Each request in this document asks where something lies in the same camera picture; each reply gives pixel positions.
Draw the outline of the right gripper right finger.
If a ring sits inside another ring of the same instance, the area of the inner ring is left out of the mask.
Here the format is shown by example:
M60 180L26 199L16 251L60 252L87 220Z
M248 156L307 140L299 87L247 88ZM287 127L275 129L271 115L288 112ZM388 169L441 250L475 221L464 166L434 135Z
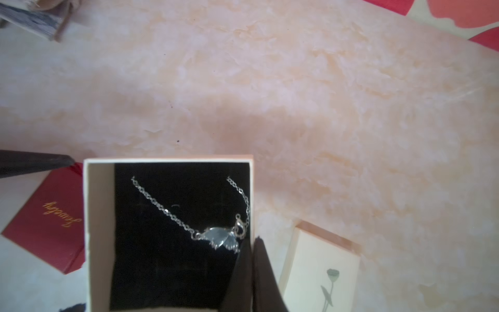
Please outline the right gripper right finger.
M260 237L253 245L253 311L288 312Z

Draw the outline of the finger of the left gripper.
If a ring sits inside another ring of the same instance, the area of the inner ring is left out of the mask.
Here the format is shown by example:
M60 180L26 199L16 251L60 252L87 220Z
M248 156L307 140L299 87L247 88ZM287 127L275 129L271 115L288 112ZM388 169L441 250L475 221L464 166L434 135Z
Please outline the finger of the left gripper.
M75 165L68 155L1 150L1 178L67 168Z

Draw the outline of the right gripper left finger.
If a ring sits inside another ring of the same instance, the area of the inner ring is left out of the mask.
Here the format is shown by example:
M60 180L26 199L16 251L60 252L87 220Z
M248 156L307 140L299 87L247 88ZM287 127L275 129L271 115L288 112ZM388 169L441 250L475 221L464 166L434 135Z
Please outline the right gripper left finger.
M253 254L248 239L242 242L220 312L250 312L253 301Z

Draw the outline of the cream lift-off box lid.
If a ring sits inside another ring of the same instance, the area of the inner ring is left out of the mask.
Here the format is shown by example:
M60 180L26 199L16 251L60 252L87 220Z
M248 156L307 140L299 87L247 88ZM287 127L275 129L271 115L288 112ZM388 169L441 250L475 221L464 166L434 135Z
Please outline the cream lift-off box lid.
M279 281L289 311L351 311L361 246L312 223L294 229Z

